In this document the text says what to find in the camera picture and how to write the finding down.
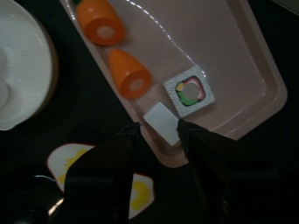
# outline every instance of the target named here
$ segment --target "white plate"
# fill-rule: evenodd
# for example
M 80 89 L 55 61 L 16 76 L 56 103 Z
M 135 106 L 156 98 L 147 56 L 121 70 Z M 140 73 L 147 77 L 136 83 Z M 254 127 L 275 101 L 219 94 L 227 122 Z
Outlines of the white plate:
M 25 121 L 49 99 L 57 64 L 45 35 L 25 9 L 0 0 L 0 87 L 8 86 L 0 90 L 0 130 Z
M 204 71 L 215 102 L 185 116 L 188 122 L 239 139 L 284 106 L 286 85 L 245 0 L 109 0 L 127 31 L 125 40 L 112 48 L 131 53 L 153 76 L 149 91 L 133 101 L 121 97 L 111 78 L 111 47 L 85 39 L 76 5 L 71 0 L 60 2 L 128 114 L 143 124 L 144 138 L 164 165 L 187 162 L 183 150 L 167 144 L 143 116 L 157 102 L 179 116 L 164 82 L 195 65 Z

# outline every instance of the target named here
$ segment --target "dark background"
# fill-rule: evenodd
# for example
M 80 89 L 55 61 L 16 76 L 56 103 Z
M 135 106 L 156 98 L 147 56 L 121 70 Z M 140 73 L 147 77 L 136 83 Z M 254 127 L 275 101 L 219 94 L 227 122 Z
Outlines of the dark background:
M 12 130 L 0 131 L 0 176 L 20 165 L 44 166 L 49 153 L 60 145 L 96 144 L 131 123 L 60 2 L 16 2 L 36 16 L 51 34 L 60 78 L 44 110 Z M 267 0 L 248 2 L 288 98 L 283 109 L 239 139 L 264 153 L 282 177 L 270 196 L 248 202 L 251 210 L 245 216 L 252 223 L 299 223 L 298 205 L 292 205 L 299 191 L 299 17 Z

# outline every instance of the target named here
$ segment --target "plastic tray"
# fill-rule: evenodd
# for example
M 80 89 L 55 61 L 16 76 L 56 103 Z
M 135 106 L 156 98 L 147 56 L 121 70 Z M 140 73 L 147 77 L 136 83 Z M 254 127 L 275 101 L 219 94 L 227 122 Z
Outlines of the plastic tray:
M 111 0 L 127 30 L 125 41 L 112 47 L 129 52 L 153 75 L 147 94 L 124 99 L 108 71 L 108 51 L 89 43 L 80 31 L 76 4 L 60 0 L 72 23 L 133 121 L 163 164 L 184 164 L 179 144 L 171 147 L 143 116 L 163 102 L 175 107 L 164 82 L 197 65 L 205 73 L 215 102 L 183 119 L 225 137 L 243 137 L 286 103 L 286 85 L 245 0 Z

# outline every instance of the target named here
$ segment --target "toy carrot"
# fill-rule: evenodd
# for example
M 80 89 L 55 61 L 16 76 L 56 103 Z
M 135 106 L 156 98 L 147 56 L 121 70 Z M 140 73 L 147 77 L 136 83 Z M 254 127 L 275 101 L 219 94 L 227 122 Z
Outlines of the toy carrot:
M 152 75 L 137 59 L 120 49 L 108 55 L 108 66 L 119 93 L 127 99 L 140 97 L 152 83 Z
M 83 0 L 77 9 L 79 25 L 88 40 L 101 46 L 119 43 L 125 27 L 107 0 Z

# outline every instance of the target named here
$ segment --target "yellow pattern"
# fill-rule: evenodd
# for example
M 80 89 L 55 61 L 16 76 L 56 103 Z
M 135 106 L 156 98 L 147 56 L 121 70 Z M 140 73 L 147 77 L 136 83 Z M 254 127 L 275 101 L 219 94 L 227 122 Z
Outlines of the yellow pattern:
M 131 200 L 131 207 L 137 210 L 149 201 L 151 192 L 148 186 L 141 181 L 135 181 L 132 187 L 136 190 L 136 197 L 133 200 Z
M 67 158 L 65 159 L 65 161 L 67 161 L 67 163 L 65 163 L 65 167 L 64 167 L 64 171 L 67 172 L 67 170 L 71 168 L 71 165 L 76 162 L 76 160 L 80 158 L 80 156 L 87 152 L 88 150 L 85 150 L 85 149 L 81 149 L 81 150 L 79 150 L 77 151 L 77 154 L 75 155 L 75 157 L 71 157 L 71 158 Z M 59 176 L 59 178 L 57 178 L 57 180 L 59 180 L 59 182 L 60 183 L 64 183 L 64 181 L 65 181 L 65 173 L 64 174 L 61 174 L 60 176 Z

